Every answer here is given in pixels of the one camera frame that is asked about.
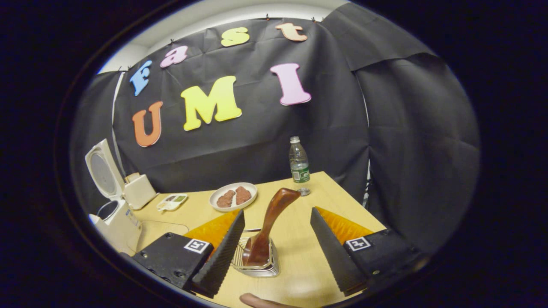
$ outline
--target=wooden table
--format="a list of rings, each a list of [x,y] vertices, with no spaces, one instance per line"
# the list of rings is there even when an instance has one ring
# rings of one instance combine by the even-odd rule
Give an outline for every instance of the wooden table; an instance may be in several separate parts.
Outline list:
[[[296,184],[292,179],[285,179],[255,185],[257,198],[244,209],[245,229],[261,228],[270,199],[278,189],[295,189]],[[270,233],[278,251],[280,274],[271,278],[254,278],[230,267],[214,299],[198,296],[220,305],[246,308],[249,306],[242,304],[238,297],[247,292],[263,299],[300,307],[320,307],[350,297],[345,297],[339,291],[310,226],[312,207],[319,206],[332,211],[374,232],[385,227],[325,172],[311,174],[306,187],[311,190],[310,195],[300,197],[285,209]],[[143,209],[135,211],[135,216],[144,222],[138,251],[167,231],[183,235],[186,230],[192,230],[222,215],[222,212],[209,205],[209,196],[213,192],[187,192],[188,200],[173,212],[157,211],[156,205],[167,196],[160,194]],[[244,233],[242,237],[253,234]]]

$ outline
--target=white wall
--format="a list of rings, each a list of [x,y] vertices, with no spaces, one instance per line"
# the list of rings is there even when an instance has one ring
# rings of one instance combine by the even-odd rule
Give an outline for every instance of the white wall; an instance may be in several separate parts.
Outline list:
[[[128,69],[128,66],[133,66],[142,58],[146,57],[148,55],[148,49],[147,46],[128,43],[114,54],[98,73],[117,71],[120,66],[122,67],[120,70],[125,71]]]
[[[271,18],[300,18],[311,20],[314,17],[316,20],[321,21],[322,18],[326,17],[331,13],[331,9],[313,7],[310,5],[304,4],[288,4],[288,3],[275,3],[275,4],[261,4],[253,5],[250,7],[238,8],[234,10],[229,10],[200,21],[193,23],[188,27],[178,29],[170,33],[169,35],[158,40],[156,44],[149,48],[148,53],[151,54],[163,46],[169,44],[170,39],[180,39],[192,33],[205,30],[207,28],[215,27],[218,25],[228,24],[233,21],[246,20],[246,19],[255,19],[255,18],[264,18],[268,13]]]
[[[171,39],[177,40],[210,27],[238,20],[264,18],[267,13],[271,18],[311,20],[314,17],[321,21],[335,8],[348,2],[346,0],[286,0],[299,3],[249,5],[249,3],[267,1],[271,0],[204,0],[193,4],[137,35],[111,57],[99,73],[117,71],[120,66],[126,70],[128,66],[133,66],[147,55],[167,45]]]

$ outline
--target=letter m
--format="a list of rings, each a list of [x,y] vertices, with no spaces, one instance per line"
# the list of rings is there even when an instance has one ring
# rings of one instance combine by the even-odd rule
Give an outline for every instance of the letter m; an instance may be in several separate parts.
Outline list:
[[[235,76],[221,77],[215,81],[209,96],[207,96],[198,86],[190,87],[181,92],[181,97],[185,99],[186,123],[184,130],[193,130],[202,124],[198,120],[196,112],[206,123],[211,123],[215,106],[217,113],[215,120],[226,121],[242,115],[242,110],[236,106],[234,99],[233,84],[236,81]]]

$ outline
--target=small tray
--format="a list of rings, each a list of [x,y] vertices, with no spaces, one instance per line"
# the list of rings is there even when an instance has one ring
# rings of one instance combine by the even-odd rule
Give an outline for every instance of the small tray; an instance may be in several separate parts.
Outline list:
[[[176,210],[189,196],[185,193],[174,193],[167,196],[164,200],[156,205],[158,212],[163,210]]]
[[[234,252],[234,257],[232,258],[231,265],[240,273],[243,273],[251,277],[276,277],[279,275],[279,262],[278,262],[278,252],[276,251],[276,246],[271,238],[269,238],[269,251],[270,256],[269,260],[265,265],[261,266],[244,266],[242,263],[242,256],[244,249],[247,244],[249,237],[242,237],[238,242],[236,247],[236,252]]]

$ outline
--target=brown spatula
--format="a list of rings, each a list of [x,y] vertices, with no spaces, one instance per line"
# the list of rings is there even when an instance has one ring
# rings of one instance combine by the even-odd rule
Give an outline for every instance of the brown spatula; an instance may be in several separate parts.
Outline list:
[[[270,200],[269,207],[266,208],[265,221],[261,231],[247,240],[242,256],[244,266],[261,266],[268,262],[269,235],[272,225],[280,213],[300,196],[300,192],[287,188],[281,188],[276,192]]]

